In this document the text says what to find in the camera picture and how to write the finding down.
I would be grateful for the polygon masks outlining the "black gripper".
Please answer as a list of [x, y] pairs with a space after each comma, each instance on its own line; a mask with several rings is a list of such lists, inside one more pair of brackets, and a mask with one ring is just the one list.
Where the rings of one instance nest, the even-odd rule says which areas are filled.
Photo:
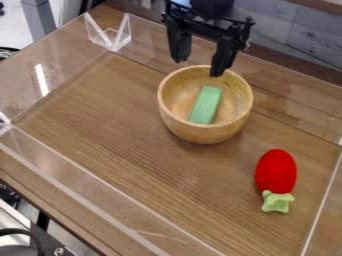
[[[193, 35], [214, 37], [234, 29], [249, 36], [256, 19], [236, 8], [236, 0], [165, 0], [164, 22], [168, 26], [170, 53], [181, 63], [192, 54]], [[221, 77], [232, 68], [238, 52], [246, 48], [240, 34], [226, 34], [217, 39], [210, 76]]]

